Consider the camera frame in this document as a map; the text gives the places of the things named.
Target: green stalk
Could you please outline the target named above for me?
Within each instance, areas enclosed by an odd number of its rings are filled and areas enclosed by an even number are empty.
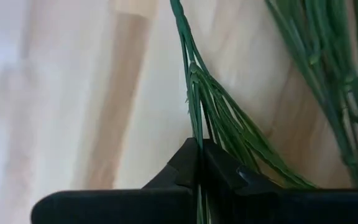
[[[209,222],[207,195],[202,178],[202,173],[204,172],[204,149],[201,105],[209,137],[236,159],[252,170],[261,173],[262,171],[255,158],[258,156],[291,186],[315,188],[313,184],[294,173],[284,163],[258,127],[211,76],[195,45],[190,26],[179,0],[170,1],[182,47],[191,126],[193,135],[200,147],[199,223]]]
[[[346,2],[266,0],[266,3],[289,52],[327,117],[342,161],[358,187],[358,74],[352,59]],[[354,12],[358,44],[358,0],[354,0]],[[352,96],[355,107],[349,101]]]

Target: pine needle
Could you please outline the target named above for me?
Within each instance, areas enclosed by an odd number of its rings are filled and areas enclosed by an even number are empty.
[[[342,0],[265,0],[288,51],[330,123],[343,163],[358,187],[358,69],[349,7]]]
[[[261,173],[257,158],[271,167],[286,182],[297,188],[315,186],[290,169],[254,122],[240,109],[229,93],[210,75],[191,35],[179,0],[171,0],[180,35],[189,114],[193,135],[202,150],[204,119],[209,137],[255,172]]]

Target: plant sprig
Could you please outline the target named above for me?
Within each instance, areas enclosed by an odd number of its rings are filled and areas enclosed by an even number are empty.
[[[204,111],[209,137],[243,164],[256,172],[262,172],[256,159],[258,157],[291,186],[314,188],[312,183],[286,165],[255,123],[211,76],[195,45],[179,0],[171,0],[171,5],[182,46],[193,135],[197,138],[201,150]]]
[[[296,66],[330,123],[343,163],[358,187],[358,64],[349,18],[353,7],[358,46],[358,0],[265,0]]]

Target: light wood surface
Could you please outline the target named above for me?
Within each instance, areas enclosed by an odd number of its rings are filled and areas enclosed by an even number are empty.
[[[211,73],[298,172],[348,187],[259,0],[182,0]],[[65,189],[143,186],[191,136],[169,1],[0,0],[0,223]]]

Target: green plant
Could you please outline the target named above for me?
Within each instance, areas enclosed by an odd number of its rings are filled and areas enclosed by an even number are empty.
[[[262,173],[257,162],[271,167],[285,181],[296,188],[315,186],[291,170],[252,120],[240,109],[227,91],[210,75],[195,45],[189,23],[179,0],[171,0],[176,18],[186,76],[189,114],[193,135],[203,155],[203,118],[208,134],[218,145],[254,171]],[[200,218],[208,221],[206,194],[200,189]]]
[[[358,0],[266,0],[358,187]],[[354,13],[357,39],[352,45]]]

